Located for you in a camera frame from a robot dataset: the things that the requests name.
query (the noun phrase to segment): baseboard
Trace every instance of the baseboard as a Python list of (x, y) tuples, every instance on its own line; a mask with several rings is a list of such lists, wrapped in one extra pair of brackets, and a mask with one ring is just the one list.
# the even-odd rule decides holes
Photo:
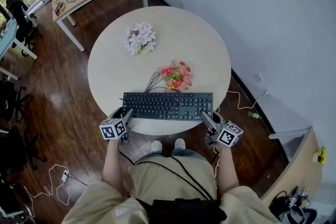
[[(158, 0), (158, 1), (161, 2), (164, 6), (170, 6), (165, 0)], [(243, 83), (243, 81), (240, 79), (240, 77), (237, 75), (237, 73), (232, 68), (231, 68), (231, 75), (237, 81), (237, 83), (242, 88), (242, 90), (246, 93), (247, 98), (251, 101), (251, 103), (254, 103), (256, 101), (256, 99), (254, 98), (252, 93), (248, 90), (246, 85)], [(263, 110), (261, 109), (259, 104), (256, 103), (254, 107), (257, 110), (258, 114), (260, 116), (262, 116), (262, 120), (264, 121), (264, 123), (265, 123), (267, 129), (269, 130), (269, 132), (271, 134), (275, 133), (272, 125), (270, 124), (269, 120), (267, 119), (265, 113), (263, 112)], [(283, 157), (283, 160), (286, 162), (286, 164), (289, 164), (287, 155), (286, 155), (285, 150), (284, 150), (282, 144), (280, 143), (280, 141), (278, 139), (274, 139), (273, 141), (276, 143), (276, 145), (277, 145), (277, 147), (278, 147), (278, 149), (281, 153), (281, 156)]]

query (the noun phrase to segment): shirt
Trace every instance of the shirt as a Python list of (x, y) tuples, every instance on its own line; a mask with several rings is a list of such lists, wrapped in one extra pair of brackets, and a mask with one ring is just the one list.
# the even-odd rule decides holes
[[(175, 158), (216, 199), (216, 183), (211, 165), (201, 159), (179, 156)], [(144, 161), (159, 163), (197, 187), (172, 158), (154, 156)], [(205, 199), (187, 182), (157, 164), (140, 163), (132, 166), (130, 173), (134, 182), (132, 192), (134, 197), (124, 200), (123, 196), (110, 185), (97, 182), (88, 186), (64, 218), (63, 224), (148, 224), (147, 214), (135, 198), (150, 205), (153, 204), (154, 199)], [(220, 209), (227, 215), (227, 219), (223, 221), (225, 224), (279, 222), (248, 187), (236, 187), (229, 190), (223, 195), (221, 201)]]

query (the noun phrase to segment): round table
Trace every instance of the round table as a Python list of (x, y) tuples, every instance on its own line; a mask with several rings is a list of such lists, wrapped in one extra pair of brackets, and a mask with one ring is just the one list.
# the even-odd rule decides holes
[[(154, 52), (133, 56), (123, 44), (127, 27), (146, 22), (156, 32)], [(153, 72), (172, 60), (184, 61), (194, 75), (186, 92), (213, 92), (213, 107), (223, 101), (231, 78), (230, 57), (220, 35), (205, 20), (183, 9), (154, 6), (133, 10), (113, 21), (92, 48), (88, 79), (93, 98), (108, 116), (122, 106), (124, 92), (144, 92)], [(157, 86), (165, 86), (162, 80)], [(152, 92), (163, 92), (155, 89)], [(200, 124), (193, 121), (132, 119), (133, 131), (168, 135)]]

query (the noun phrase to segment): black keyboard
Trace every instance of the black keyboard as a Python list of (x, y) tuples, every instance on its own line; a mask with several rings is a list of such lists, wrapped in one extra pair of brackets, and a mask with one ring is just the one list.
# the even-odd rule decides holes
[(201, 111), (212, 118), (213, 94), (125, 92), (122, 107), (122, 116), (133, 108), (134, 118), (202, 121)]

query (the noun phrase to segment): shoe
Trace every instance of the shoe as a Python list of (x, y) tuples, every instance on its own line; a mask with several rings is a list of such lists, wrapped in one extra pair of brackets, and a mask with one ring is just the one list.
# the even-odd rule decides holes
[(177, 148), (185, 150), (185, 142), (182, 138), (176, 139), (174, 149), (177, 149)]
[(162, 152), (162, 143), (159, 140), (155, 140), (151, 146), (151, 153), (152, 152)]

